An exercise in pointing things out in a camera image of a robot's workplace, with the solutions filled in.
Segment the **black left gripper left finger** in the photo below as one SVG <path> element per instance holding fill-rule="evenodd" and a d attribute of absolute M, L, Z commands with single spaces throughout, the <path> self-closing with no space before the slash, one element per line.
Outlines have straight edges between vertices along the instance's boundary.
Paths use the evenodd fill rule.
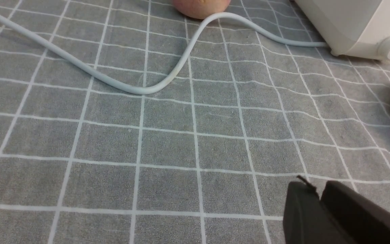
<path fill-rule="evenodd" d="M 320 202 L 316 187 L 304 177 L 288 184 L 283 214 L 286 244 L 353 244 Z"/>

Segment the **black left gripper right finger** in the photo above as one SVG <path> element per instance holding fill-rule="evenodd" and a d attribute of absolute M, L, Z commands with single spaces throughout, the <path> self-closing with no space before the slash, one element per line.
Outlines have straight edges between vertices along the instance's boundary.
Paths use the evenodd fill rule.
<path fill-rule="evenodd" d="M 390 244 L 390 212 L 346 185 L 328 181 L 321 202 L 357 244 Z"/>

